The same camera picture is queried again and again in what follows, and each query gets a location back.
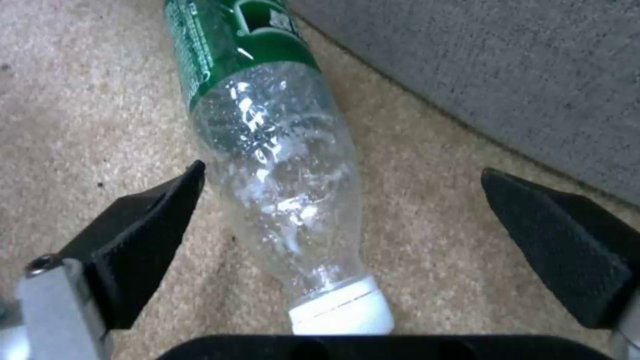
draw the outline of plastic bottle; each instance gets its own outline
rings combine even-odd
[[[295,334],[387,334],[358,257],[355,149],[281,1],[167,0],[194,134],[228,221],[283,284]]]

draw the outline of white bottle cap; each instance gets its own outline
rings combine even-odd
[[[373,276],[289,311],[295,335],[385,335],[394,317]]]

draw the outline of gray carpet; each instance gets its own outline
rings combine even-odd
[[[637,0],[292,0],[490,137],[640,204]]]

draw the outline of screw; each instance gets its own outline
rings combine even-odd
[[[56,254],[46,254],[30,262],[24,272],[27,279],[42,275],[49,270],[55,269],[62,265],[62,260]]]

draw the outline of green bottle label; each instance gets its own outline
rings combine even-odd
[[[165,15],[189,111],[222,79],[261,63],[318,69],[281,0],[166,0]]]

